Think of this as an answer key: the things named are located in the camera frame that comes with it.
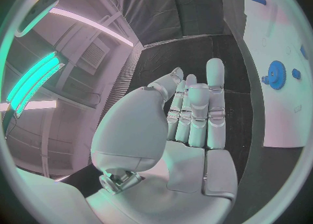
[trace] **cable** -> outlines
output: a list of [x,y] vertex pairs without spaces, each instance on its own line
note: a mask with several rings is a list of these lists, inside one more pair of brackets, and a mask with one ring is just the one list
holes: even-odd
[[98,102],[96,105],[98,105],[98,104],[101,102],[101,94],[96,93],[96,92],[89,92],[89,91],[86,91],[86,90],[84,90],[84,89],[82,89],[82,88],[80,88],[80,87],[78,87],[78,86],[75,86],[73,83],[71,83],[70,86],[71,86],[71,87],[75,87],[76,89],[81,90],[81,91],[86,92],[86,93],[92,93],[92,94],[94,94],[94,95],[98,95],[99,102]]
[[5,136],[6,139],[8,138],[8,136],[10,135],[10,133],[12,132],[12,130],[14,129],[14,127],[15,127],[16,124],[17,124],[17,120],[16,120],[15,115],[13,115],[13,118],[14,118],[14,120],[15,120],[15,124],[14,124],[14,126],[11,128],[11,130],[6,134],[6,136]]

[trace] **air vent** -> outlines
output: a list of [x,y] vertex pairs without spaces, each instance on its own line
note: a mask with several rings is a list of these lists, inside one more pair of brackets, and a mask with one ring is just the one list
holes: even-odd
[[97,69],[109,50],[110,49],[101,40],[96,38],[87,47],[81,58]]

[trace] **green led light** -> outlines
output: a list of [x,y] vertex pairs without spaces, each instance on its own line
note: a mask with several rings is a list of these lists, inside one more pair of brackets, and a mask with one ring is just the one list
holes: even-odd
[[25,83],[25,81],[34,73],[36,70],[41,67],[43,64],[47,63],[49,60],[51,60],[55,56],[55,52],[49,54],[42,60],[40,60],[37,64],[35,64],[27,73],[25,73],[22,78],[16,83],[12,91],[9,93],[8,98],[6,99],[7,102],[11,102],[14,95],[17,93],[17,91],[21,88],[21,86]]
[[18,89],[17,93],[11,101],[11,107],[16,110],[18,105],[22,102],[25,95],[32,89],[32,87],[57,64],[59,64],[59,60],[55,57],[42,65],[35,73],[33,73]]
[[25,96],[21,104],[16,110],[16,116],[17,118],[20,117],[21,113],[23,112],[24,108],[26,107],[27,103],[30,101],[30,99],[33,97],[33,95],[38,91],[38,89],[52,76],[54,75],[61,67],[63,67],[63,64],[58,64],[55,66],[51,71],[49,71],[46,75],[44,75],[29,91],[29,93]]

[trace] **robotic hand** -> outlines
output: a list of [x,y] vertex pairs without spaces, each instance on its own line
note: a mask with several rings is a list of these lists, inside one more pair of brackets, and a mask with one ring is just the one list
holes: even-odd
[[183,77],[176,68],[134,90],[100,123],[91,158],[104,189],[88,202],[107,223],[222,223],[231,210],[237,176],[223,149],[223,63],[208,61],[208,84]]

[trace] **black floor mat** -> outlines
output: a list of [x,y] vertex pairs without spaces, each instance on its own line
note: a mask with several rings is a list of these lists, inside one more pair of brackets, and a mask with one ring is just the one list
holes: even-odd
[[[142,52],[127,92],[146,86],[181,67],[185,78],[195,74],[206,83],[206,63],[220,58],[225,65],[226,147],[241,179],[251,144],[250,83],[242,54],[232,36],[206,36],[154,46]],[[172,99],[164,106],[167,114]]]

